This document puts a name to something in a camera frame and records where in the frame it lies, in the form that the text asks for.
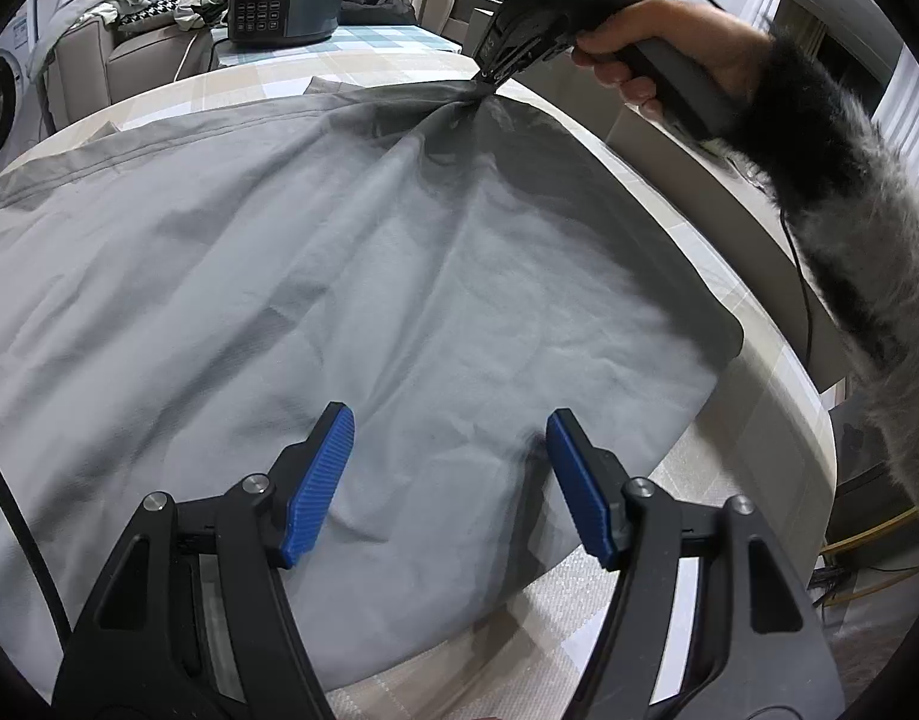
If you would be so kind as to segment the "right hand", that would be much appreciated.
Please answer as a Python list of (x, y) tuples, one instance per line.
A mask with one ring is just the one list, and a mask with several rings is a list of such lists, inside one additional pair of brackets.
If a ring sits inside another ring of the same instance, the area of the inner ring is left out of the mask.
[(603, 86), (652, 121), (663, 119), (663, 98), (653, 78), (637, 75), (617, 52), (646, 39), (661, 39), (704, 67), (729, 98), (749, 103), (773, 37), (738, 16), (682, 0), (643, 0), (576, 37), (571, 60), (589, 68)]

